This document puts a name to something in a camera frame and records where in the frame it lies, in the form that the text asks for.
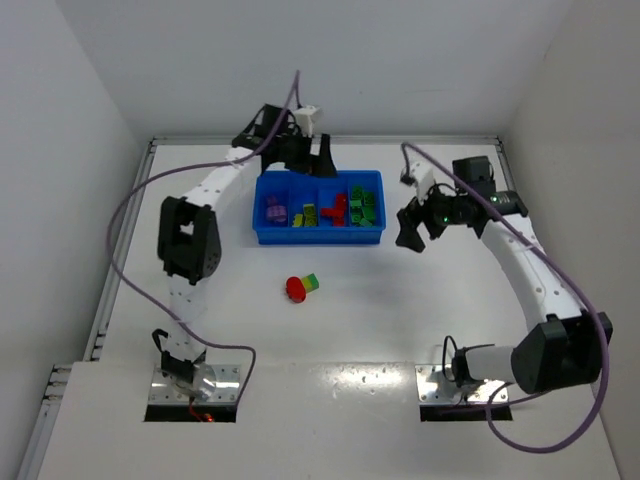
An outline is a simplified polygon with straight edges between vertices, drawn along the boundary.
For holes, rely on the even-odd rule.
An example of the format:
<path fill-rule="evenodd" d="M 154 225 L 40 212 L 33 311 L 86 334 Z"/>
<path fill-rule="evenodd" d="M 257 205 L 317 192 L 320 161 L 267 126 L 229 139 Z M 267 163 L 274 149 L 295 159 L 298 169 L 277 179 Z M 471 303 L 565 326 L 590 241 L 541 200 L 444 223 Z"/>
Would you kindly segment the small lime lego brick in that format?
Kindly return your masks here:
<path fill-rule="evenodd" d="M 303 212 L 305 216 L 316 216 L 316 206 L 313 203 L 307 203 L 303 205 Z"/>

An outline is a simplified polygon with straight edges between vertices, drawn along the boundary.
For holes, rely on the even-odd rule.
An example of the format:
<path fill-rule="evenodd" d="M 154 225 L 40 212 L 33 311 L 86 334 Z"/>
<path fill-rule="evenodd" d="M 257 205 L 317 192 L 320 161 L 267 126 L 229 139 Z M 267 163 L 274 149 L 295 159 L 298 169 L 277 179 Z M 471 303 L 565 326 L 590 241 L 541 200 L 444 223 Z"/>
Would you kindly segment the small green lego brick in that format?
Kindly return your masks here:
<path fill-rule="evenodd" d="M 362 220 L 362 203 L 360 200 L 351 200 L 349 206 L 351 225 L 358 226 Z"/>

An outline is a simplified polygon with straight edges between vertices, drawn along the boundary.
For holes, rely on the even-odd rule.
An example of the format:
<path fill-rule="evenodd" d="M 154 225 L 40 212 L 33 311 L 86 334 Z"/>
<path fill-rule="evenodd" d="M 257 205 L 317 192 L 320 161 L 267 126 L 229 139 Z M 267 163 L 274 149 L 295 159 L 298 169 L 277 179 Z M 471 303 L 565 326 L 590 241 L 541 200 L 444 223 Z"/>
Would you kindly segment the long lime lego brick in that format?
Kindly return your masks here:
<path fill-rule="evenodd" d="M 317 227 L 318 219 L 315 215 L 303 215 L 303 226 L 304 227 Z"/>

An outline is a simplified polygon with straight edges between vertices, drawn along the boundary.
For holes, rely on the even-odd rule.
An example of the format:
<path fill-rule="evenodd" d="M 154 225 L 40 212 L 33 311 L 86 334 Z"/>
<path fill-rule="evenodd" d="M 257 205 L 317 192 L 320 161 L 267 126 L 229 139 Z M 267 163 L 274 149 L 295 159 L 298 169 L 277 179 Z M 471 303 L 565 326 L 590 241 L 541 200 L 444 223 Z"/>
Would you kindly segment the red yellow green lego stack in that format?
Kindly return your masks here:
<path fill-rule="evenodd" d="M 315 274 L 311 273 L 304 277 L 289 277 L 285 282 L 285 292 L 288 298 L 294 303 L 302 303 L 309 293 L 319 288 L 319 281 Z"/>

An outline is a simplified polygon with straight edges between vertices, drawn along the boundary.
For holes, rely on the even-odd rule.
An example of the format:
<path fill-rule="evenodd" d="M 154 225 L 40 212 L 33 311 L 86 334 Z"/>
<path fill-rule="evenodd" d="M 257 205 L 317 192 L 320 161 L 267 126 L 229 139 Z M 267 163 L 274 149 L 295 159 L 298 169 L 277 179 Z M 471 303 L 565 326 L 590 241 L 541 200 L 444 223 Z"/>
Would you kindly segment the dark green lego brick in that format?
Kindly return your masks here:
<path fill-rule="evenodd" d="M 351 189 L 350 201 L 362 203 L 364 200 L 364 189 L 356 185 Z"/>

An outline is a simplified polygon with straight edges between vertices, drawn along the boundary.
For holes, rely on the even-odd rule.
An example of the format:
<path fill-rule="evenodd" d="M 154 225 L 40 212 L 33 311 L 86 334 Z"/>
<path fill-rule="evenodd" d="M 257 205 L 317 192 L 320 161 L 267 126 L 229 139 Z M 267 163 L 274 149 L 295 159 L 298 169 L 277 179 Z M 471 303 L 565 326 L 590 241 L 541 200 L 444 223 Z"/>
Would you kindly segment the green purple lego stack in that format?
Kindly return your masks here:
<path fill-rule="evenodd" d="M 375 211 L 372 208 L 363 207 L 360 212 L 358 225 L 361 227 L 373 227 L 376 222 Z"/>

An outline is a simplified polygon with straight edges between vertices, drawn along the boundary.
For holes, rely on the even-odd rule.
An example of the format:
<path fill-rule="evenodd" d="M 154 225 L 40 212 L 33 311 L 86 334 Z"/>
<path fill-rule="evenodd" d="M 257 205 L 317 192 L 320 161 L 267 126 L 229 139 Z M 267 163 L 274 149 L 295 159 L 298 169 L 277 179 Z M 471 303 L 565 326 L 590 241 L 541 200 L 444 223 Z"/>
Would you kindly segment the long green lego brick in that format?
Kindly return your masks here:
<path fill-rule="evenodd" d="M 364 191 L 362 197 L 362 205 L 368 207 L 374 207 L 376 205 L 376 196 L 371 191 Z"/>

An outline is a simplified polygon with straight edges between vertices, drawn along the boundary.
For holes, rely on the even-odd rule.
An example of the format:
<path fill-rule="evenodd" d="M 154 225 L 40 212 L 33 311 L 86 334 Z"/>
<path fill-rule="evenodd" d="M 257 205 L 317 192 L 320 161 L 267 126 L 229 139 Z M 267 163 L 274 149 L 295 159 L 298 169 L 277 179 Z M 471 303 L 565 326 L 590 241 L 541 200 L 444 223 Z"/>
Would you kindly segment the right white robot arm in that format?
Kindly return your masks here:
<path fill-rule="evenodd" d="M 528 210 L 513 190 L 499 191 L 485 156 L 456 160 L 452 192 L 442 192 L 425 161 L 407 161 L 402 183 L 416 190 L 397 213 L 400 247 L 422 252 L 418 233 L 424 226 L 430 239 L 464 225 L 492 253 L 512 287 L 527 325 L 526 337 L 515 347 L 492 344 L 456 349 L 451 382 L 459 387 L 484 380 L 517 385 L 528 394 L 595 382 L 601 374 L 603 342 L 613 326 L 605 313 L 591 317 L 587 307 L 541 259 Z"/>

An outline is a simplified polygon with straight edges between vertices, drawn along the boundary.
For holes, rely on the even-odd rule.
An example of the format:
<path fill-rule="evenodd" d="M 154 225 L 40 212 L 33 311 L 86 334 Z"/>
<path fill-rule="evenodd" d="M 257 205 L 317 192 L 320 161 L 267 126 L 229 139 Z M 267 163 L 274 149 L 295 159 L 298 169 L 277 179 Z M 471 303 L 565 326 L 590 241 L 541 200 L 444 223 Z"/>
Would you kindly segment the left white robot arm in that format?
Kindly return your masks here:
<path fill-rule="evenodd" d="M 264 105 L 211 173 L 161 204 L 157 255 L 168 277 L 168 310 L 177 325 L 169 333 L 154 331 L 153 338 L 162 373 L 192 399 L 208 401 L 216 390 L 214 369 L 206 362 L 213 344 L 197 339 L 195 324 L 206 312 L 208 282 L 221 260 L 218 218 L 274 163 L 308 176 L 336 176 L 329 135 L 321 136 L 317 153 L 311 151 L 320 117 L 317 106 L 288 110 Z"/>

